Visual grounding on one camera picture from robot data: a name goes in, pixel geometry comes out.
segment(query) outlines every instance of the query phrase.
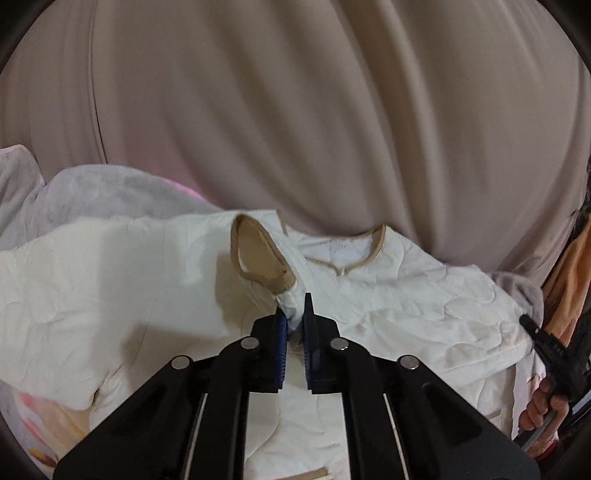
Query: human hand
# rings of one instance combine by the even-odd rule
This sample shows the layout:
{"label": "human hand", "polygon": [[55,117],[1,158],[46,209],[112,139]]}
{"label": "human hand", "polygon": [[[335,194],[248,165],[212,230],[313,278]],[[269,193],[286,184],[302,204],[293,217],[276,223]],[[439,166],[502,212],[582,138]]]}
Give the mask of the human hand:
{"label": "human hand", "polygon": [[[548,392],[552,382],[545,378],[540,382],[540,386],[531,396],[527,408],[519,415],[519,426],[525,430],[533,430],[544,423],[544,415],[548,412]],[[569,402],[566,397],[553,395],[550,399],[550,408],[556,411],[556,416],[550,422],[544,433],[540,435],[535,443],[527,450],[530,457],[537,457],[545,452],[551,445],[558,427],[562,424],[569,413]]]}

